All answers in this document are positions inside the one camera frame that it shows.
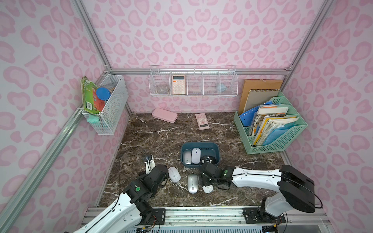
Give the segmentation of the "white slim mouse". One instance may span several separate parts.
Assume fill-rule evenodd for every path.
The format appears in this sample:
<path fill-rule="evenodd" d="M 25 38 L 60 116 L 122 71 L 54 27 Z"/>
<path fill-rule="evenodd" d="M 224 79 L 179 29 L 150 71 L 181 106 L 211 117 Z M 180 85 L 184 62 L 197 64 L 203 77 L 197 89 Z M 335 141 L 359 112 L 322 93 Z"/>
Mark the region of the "white slim mouse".
<path fill-rule="evenodd" d="M 208 186 L 203 186 L 202 187 L 203 191 L 207 194 L 211 193 L 213 191 L 213 185 L 208 185 Z"/>

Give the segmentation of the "white round mouse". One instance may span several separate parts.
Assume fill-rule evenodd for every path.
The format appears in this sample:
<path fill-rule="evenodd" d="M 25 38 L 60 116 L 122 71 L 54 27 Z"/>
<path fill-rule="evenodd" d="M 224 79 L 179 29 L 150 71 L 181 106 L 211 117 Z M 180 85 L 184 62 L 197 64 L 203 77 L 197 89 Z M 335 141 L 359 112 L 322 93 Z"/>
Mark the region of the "white round mouse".
<path fill-rule="evenodd" d="M 176 167 L 168 168 L 169 178 L 173 183 L 177 183 L 181 180 L 181 175 Z"/>

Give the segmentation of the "silver grey mouse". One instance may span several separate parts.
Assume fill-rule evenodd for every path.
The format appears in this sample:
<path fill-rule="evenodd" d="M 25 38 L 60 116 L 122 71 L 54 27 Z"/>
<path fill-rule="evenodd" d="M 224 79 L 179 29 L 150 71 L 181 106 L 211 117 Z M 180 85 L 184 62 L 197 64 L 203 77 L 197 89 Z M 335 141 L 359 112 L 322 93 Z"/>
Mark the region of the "silver grey mouse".
<path fill-rule="evenodd" d="M 198 176 L 196 174 L 190 174 L 188 176 L 187 184 L 190 194 L 196 194 L 198 192 Z"/>

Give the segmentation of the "dark teal storage box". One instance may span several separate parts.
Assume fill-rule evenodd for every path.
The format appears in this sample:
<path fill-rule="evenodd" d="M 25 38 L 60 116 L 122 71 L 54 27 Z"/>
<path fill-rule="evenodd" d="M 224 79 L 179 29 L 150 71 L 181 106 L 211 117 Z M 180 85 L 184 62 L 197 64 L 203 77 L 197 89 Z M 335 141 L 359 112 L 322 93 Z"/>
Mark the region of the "dark teal storage box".
<path fill-rule="evenodd" d="M 220 163 L 220 150 L 217 144 L 212 143 L 212 142 L 188 142 L 185 143 L 181 147 L 181 163 L 186 167 L 186 168 L 199 168 L 202 163 L 200 164 L 191 164 L 191 165 L 185 165 L 183 163 L 183 153 L 185 150 L 191 150 L 193 148 L 200 148 L 201 149 L 201 158 L 203 156 L 213 156 L 216 158 L 217 163 L 215 165 L 218 165 Z"/>

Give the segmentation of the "black mouse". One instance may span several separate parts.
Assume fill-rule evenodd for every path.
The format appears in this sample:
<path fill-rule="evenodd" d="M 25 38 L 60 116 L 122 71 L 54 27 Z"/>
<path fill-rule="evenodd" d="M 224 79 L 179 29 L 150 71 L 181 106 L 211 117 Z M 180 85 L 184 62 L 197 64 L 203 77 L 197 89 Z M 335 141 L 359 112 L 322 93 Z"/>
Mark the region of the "black mouse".
<path fill-rule="evenodd" d="M 213 165 L 215 165 L 217 163 L 216 161 L 216 158 L 213 157 L 213 156 L 203 156 L 201 158 L 201 163 L 204 164 L 204 163 L 211 163 Z"/>

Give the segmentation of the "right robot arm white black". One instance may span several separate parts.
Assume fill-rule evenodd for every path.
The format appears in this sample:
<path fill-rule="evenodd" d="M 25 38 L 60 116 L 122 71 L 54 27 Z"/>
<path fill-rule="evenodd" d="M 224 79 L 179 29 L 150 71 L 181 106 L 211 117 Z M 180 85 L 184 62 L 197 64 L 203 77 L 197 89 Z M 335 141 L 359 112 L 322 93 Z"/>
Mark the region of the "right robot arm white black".
<path fill-rule="evenodd" d="M 259 208 L 261 216 L 279 217 L 289 210 L 314 213 L 316 194 L 314 181 L 290 165 L 277 170 L 247 170 L 239 167 L 217 167 L 204 163 L 199 167 L 207 185 L 228 190 L 235 187 L 268 189 L 276 194 L 265 198 Z"/>

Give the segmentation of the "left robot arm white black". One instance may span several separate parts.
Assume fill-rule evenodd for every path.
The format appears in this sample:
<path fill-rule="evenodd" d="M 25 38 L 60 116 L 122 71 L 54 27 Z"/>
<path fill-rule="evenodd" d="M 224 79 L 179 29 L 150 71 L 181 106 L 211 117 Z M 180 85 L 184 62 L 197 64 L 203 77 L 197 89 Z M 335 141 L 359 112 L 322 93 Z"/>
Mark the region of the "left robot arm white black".
<path fill-rule="evenodd" d="M 158 224 L 148 200 L 154 197 L 161 184 L 169 178 L 165 165 L 156 165 L 149 174 L 132 180 L 118 198 L 77 233 L 123 233 L 144 225 L 151 228 Z"/>

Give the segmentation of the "light grey mouse in box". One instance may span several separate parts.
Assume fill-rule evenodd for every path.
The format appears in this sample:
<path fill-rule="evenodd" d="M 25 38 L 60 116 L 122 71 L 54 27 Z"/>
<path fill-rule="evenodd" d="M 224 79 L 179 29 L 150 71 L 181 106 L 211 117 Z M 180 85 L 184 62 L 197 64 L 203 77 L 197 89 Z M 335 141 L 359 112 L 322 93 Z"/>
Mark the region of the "light grey mouse in box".
<path fill-rule="evenodd" d="M 185 165 L 191 165 L 192 164 L 192 151 L 191 150 L 185 150 L 183 153 L 183 163 Z"/>

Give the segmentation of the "pink calculator on table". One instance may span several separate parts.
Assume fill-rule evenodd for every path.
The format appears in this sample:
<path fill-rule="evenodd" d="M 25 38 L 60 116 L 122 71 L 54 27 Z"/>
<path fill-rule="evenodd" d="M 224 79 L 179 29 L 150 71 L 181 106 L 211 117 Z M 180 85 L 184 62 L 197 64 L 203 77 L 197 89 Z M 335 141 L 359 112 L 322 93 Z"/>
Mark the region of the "pink calculator on table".
<path fill-rule="evenodd" d="M 206 117 L 205 113 L 196 114 L 195 117 L 196 117 L 196 120 L 197 120 L 199 130 L 202 131 L 202 130 L 210 129 L 210 126 L 208 124 L 207 117 Z"/>

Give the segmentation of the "pink pencil case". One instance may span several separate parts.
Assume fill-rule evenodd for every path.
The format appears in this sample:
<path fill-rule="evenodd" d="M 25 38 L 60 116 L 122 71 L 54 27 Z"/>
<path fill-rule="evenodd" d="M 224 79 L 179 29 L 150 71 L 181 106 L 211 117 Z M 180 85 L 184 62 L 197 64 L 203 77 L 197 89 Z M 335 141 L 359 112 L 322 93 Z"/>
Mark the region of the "pink pencil case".
<path fill-rule="evenodd" d="M 152 112 L 152 116 L 156 119 L 160 119 L 160 120 L 163 120 L 169 123 L 175 123 L 178 118 L 177 113 L 170 112 L 168 110 L 161 109 L 161 108 L 156 108 Z"/>

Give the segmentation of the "green file organizer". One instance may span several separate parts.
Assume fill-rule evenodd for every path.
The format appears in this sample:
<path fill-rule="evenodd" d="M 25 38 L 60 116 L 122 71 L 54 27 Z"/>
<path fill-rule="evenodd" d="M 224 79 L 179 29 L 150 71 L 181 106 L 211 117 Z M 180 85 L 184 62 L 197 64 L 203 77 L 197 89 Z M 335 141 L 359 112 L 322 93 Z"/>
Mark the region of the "green file organizer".
<path fill-rule="evenodd" d="M 308 126 L 302 116 L 297 112 L 295 107 L 290 103 L 290 101 L 285 97 L 285 95 L 279 91 L 276 97 L 271 98 L 273 104 L 289 104 L 290 112 L 298 114 L 298 120 L 289 126 L 284 132 L 277 131 L 278 137 L 274 139 L 270 144 L 264 146 L 253 146 L 252 142 L 254 137 L 251 135 L 252 124 L 249 127 L 244 127 L 239 118 L 239 113 L 236 112 L 234 115 L 234 122 L 239 131 L 242 143 L 244 145 L 247 154 L 259 154 L 259 153 L 269 153 L 269 152 L 279 152 L 284 151 Z"/>

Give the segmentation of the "mint green cloth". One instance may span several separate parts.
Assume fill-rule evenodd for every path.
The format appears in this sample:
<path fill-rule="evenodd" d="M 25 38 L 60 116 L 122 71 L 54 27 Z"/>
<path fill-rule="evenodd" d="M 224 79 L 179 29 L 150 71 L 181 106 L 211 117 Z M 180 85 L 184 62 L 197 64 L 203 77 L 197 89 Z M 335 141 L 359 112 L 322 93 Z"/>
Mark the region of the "mint green cloth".
<path fill-rule="evenodd" d="M 87 117 L 86 120 L 92 126 L 101 125 L 100 116 L 97 116 L 97 115 L 94 115 L 94 114 L 88 114 L 88 117 Z"/>

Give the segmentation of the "light blue item in basket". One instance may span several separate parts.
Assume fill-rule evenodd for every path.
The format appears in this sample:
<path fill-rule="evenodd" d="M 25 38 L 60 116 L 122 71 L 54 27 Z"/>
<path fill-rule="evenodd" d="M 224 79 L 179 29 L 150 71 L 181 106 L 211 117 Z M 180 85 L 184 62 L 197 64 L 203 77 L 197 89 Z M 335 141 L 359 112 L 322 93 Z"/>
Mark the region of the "light blue item in basket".
<path fill-rule="evenodd" d="M 222 93 L 222 92 L 224 92 L 224 91 L 226 91 L 226 90 L 228 90 L 228 88 L 227 88 L 223 83 L 221 83 L 221 84 L 219 84 L 219 85 L 217 86 L 217 91 L 218 91 L 219 93 Z"/>

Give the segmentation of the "blue round disc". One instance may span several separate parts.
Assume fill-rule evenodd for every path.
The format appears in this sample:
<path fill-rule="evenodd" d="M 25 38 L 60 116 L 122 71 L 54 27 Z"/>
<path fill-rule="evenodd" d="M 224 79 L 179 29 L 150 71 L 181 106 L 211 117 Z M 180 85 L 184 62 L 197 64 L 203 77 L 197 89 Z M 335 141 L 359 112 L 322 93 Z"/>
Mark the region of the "blue round disc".
<path fill-rule="evenodd" d="M 111 97 L 111 92 L 106 87 L 100 87 L 96 90 L 96 96 L 102 101 L 107 101 Z"/>

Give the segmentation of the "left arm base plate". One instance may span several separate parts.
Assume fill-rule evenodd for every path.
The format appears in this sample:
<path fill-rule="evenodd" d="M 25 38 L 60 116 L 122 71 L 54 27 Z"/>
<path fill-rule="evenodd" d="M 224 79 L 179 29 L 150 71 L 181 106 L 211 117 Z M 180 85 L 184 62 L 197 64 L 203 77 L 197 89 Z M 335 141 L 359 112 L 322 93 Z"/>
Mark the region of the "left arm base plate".
<path fill-rule="evenodd" d="M 165 208 L 154 208 L 151 213 L 147 214 L 142 220 L 142 225 L 153 225 L 154 223 L 164 225 L 166 217 Z"/>

